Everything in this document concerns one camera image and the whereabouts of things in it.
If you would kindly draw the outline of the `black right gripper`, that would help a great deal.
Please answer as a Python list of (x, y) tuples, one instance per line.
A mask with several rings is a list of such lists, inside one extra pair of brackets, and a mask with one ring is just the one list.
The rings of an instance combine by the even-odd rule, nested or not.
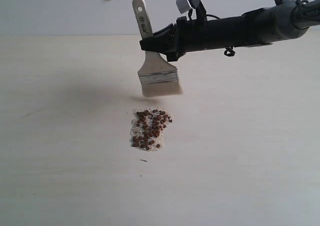
[(189, 52), (203, 51), (206, 48), (205, 34), (208, 21), (204, 19), (187, 19), (179, 17), (176, 23), (153, 33), (153, 36), (141, 39), (139, 44), (143, 51), (166, 55), (168, 62), (177, 62)]

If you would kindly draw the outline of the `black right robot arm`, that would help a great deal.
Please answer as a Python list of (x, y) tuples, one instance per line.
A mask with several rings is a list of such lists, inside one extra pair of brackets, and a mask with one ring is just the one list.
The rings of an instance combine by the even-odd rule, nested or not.
[(208, 20), (201, 9), (196, 18), (179, 17), (175, 24), (140, 41), (141, 49), (166, 55), (176, 62), (188, 52), (224, 49), (233, 57), (234, 48), (261, 47), (303, 36), (320, 23), (320, 1), (274, 0), (275, 6), (248, 11), (241, 16)]

